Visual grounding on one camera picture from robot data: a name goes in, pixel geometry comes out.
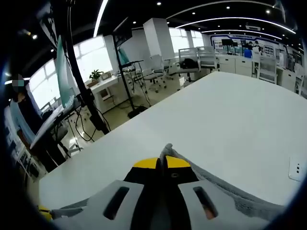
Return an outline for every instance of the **black pole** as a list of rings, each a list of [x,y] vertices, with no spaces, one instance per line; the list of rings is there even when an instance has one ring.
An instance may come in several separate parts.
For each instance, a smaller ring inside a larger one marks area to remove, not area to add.
[[[121,74],[121,78],[123,80],[123,83],[124,83],[124,86],[125,86],[125,89],[126,89],[126,93],[127,93],[130,105],[132,107],[132,110],[135,110],[134,104],[133,104],[133,101],[132,101],[132,98],[130,96],[129,89],[128,89],[128,86],[127,86],[127,83],[126,83],[126,79],[125,79],[125,76],[124,76],[123,68],[122,68],[121,63],[120,63],[119,54],[118,54],[118,50],[117,50],[117,44],[116,44],[116,40],[115,40],[115,35],[113,34],[112,37],[113,37],[113,43],[114,43],[114,48],[115,48],[115,53],[116,53],[116,58],[117,58],[118,68],[119,68],[119,71],[120,71],[120,74]]]
[[[88,91],[84,85],[84,82],[82,80],[76,56],[73,50],[73,43],[72,43],[72,35],[71,35],[71,8],[70,6],[67,9],[67,30],[65,34],[65,41],[66,41],[66,47],[67,47],[67,53],[71,65],[71,71],[76,79],[78,88],[80,90],[82,99],[84,100],[85,104],[87,105],[87,108],[89,109],[92,116],[90,117],[91,122],[97,128],[97,130],[101,130],[104,134],[109,133],[106,124],[103,122],[101,117],[99,116],[99,113],[94,105],[93,98],[91,96],[91,92]]]

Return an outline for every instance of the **curved light strip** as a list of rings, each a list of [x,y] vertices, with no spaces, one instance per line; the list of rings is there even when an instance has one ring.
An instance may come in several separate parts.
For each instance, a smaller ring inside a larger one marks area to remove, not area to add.
[[[256,31],[250,31],[250,30],[209,30],[209,31],[202,31],[202,33],[223,32],[223,31],[237,31],[237,32],[256,33],[256,34],[267,35],[267,36],[274,37],[274,38],[282,40],[280,37],[276,37],[276,36],[273,36],[273,35],[270,35],[270,34],[256,32]]]
[[[252,0],[223,0],[223,1],[215,1],[215,2],[209,2],[209,3],[206,3],[206,4],[202,4],[202,5],[198,5],[198,6],[193,6],[191,8],[188,8],[188,9],[185,9],[183,11],[180,11],[178,13],[175,13],[171,16],[169,16],[168,18],[166,19],[169,19],[169,18],[172,18],[178,14],[181,14],[181,13],[184,13],[184,12],[187,12],[187,11],[190,11],[190,10],[193,10],[193,9],[196,9],[196,8],[199,8],[199,7],[203,7],[203,6],[209,6],[209,5],[214,5],[214,4],[219,4],[219,3],[228,3],[228,2],[248,2],[248,3],[255,3],[255,4],[261,4],[261,5],[265,5],[265,6],[268,6],[268,7],[273,7],[272,5],[270,4],[267,4],[267,3],[264,3],[264,2],[259,2],[259,1],[252,1]]]
[[[101,7],[100,7],[100,10],[99,10],[99,13],[98,13],[96,25],[95,25],[93,37],[96,37],[96,36],[97,36],[99,24],[100,24],[102,15],[103,15],[103,13],[104,13],[104,11],[105,11],[105,8],[106,8],[106,5],[107,5],[107,2],[108,2],[108,1],[109,1],[109,0],[103,0],[103,1],[102,1]]]
[[[293,30],[283,26],[283,25],[279,25],[277,23],[273,23],[273,22],[270,22],[270,21],[266,21],[266,20],[262,20],[262,19],[258,19],[258,18],[245,18],[245,17],[223,17],[223,18],[210,18],[210,19],[205,19],[205,20],[200,20],[200,21],[196,21],[196,22],[193,22],[193,23],[187,23],[187,24],[184,24],[184,25],[180,25],[180,26],[177,26],[176,28],[180,28],[180,27],[183,27],[183,26],[186,26],[186,25],[191,25],[191,24],[195,24],[195,23],[202,23],[202,22],[207,22],[207,21],[213,21],[213,20],[220,20],[220,19],[246,19],[246,20],[255,20],[255,21],[260,21],[260,22],[264,22],[264,23],[270,23],[272,25],[276,25],[276,26],[279,26],[293,34],[296,34],[296,32],[294,32]]]

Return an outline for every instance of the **potted plant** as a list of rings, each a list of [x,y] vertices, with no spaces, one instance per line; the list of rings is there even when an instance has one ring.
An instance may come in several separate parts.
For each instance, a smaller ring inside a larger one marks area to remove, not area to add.
[[[99,71],[97,69],[94,70],[92,72],[92,74],[90,75],[90,79],[92,80],[92,82],[89,83],[87,86],[90,88],[90,87],[96,85],[99,82],[99,78],[100,78],[101,74],[103,74],[102,71]]]
[[[92,81],[98,80],[100,78],[101,74],[103,74],[103,71],[99,71],[99,70],[96,69],[90,75],[90,79],[92,79]]]

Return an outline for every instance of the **blue object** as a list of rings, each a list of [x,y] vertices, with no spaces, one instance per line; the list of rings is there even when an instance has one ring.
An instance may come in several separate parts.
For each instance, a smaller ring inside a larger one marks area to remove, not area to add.
[[[66,104],[69,103],[71,97],[74,95],[67,79],[67,60],[65,58],[61,36],[59,36],[58,40],[56,71],[59,83],[59,94],[61,96],[62,105],[65,108]]]
[[[244,50],[244,57],[245,58],[252,58],[252,52],[250,49]]]
[[[35,109],[35,111],[37,112],[37,114],[39,116],[42,115],[42,111],[39,110],[34,97],[29,89],[29,85],[26,85],[26,89],[27,89],[27,93],[30,97],[30,100],[32,102],[32,105]],[[16,131],[18,130],[22,130],[25,139],[27,140],[27,142],[29,144],[31,144],[35,138],[35,134],[33,133],[33,131],[31,130],[31,128],[29,127],[29,125],[27,124],[27,122],[25,121],[24,116],[22,115],[18,103],[15,102],[13,99],[11,100],[11,105],[10,105],[10,111],[11,111],[11,115],[12,115],[12,120],[14,123],[14,127],[16,129]]]
[[[119,53],[119,60],[120,60],[120,64],[123,66],[127,63],[129,63],[129,59],[126,55],[126,52],[123,50],[123,49],[119,49],[118,50],[118,53]]]

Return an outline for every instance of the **white table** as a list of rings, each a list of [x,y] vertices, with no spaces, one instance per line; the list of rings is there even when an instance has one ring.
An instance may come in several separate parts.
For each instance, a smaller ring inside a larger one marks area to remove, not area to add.
[[[112,75],[111,78],[100,81],[98,84],[92,86],[91,90],[95,97],[95,105],[97,109],[102,113],[105,113],[107,110],[115,106],[113,104],[112,99],[106,102],[105,101],[106,98],[103,98],[100,95],[100,92],[105,89],[107,89],[107,93],[110,96],[114,96],[113,100],[115,101],[116,104],[122,103],[123,101],[128,99],[127,93],[124,88],[124,84],[120,76]]]
[[[214,72],[119,126],[40,180],[41,204],[60,208],[123,180],[166,143],[232,185],[285,205],[300,182],[289,157],[306,156],[307,100],[278,85]]]

